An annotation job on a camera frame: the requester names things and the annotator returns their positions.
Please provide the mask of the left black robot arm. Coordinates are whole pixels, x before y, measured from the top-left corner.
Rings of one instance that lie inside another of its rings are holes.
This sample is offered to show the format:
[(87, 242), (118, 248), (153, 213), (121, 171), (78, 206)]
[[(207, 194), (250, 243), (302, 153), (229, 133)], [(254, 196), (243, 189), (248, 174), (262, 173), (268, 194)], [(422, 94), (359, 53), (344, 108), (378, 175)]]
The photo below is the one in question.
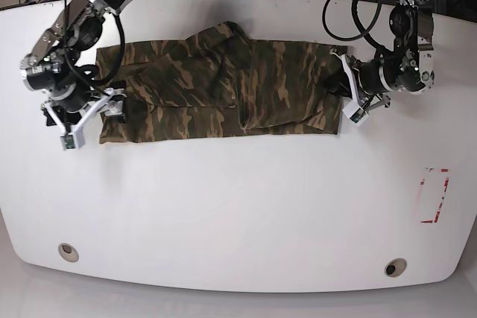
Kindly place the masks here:
[(433, 2), (397, 0), (388, 20), (394, 46), (388, 49), (370, 33), (381, 13), (383, 0), (352, 0), (351, 16), (358, 35), (347, 37), (347, 41), (364, 39), (374, 48), (374, 58), (362, 62), (335, 49), (330, 53), (342, 66), (338, 82), (331, 90), (349, 98), (343, 113), (354, 124), (361, 125), (375, 108), (389, 107), (391, 92), (419, 95), (433, 86)]

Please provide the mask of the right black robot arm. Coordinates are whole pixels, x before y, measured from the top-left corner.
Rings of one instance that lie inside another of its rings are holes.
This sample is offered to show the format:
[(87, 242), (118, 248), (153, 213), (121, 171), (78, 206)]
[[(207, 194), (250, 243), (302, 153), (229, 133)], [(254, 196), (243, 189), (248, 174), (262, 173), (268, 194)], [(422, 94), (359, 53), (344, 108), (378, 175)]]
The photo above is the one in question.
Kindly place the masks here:
[[(67, 149), (81, 146), (84, 124), (95, 114), (120, 116), (125, 96), (107, 84), (114, 78), (125, 53), (120, 13), (132, 0), (71, 0), (54, 24), (45, 30), (32, 52), (21, 62), (22, 79), (31, 91), (42, 91), (49, 126), (60, 128)], [(78, 66), (82, 52), (100, 39), (105, 14), (111, 14), (119, 32), (119, 52), (106, 77), (97, 79), (96, 65)]]

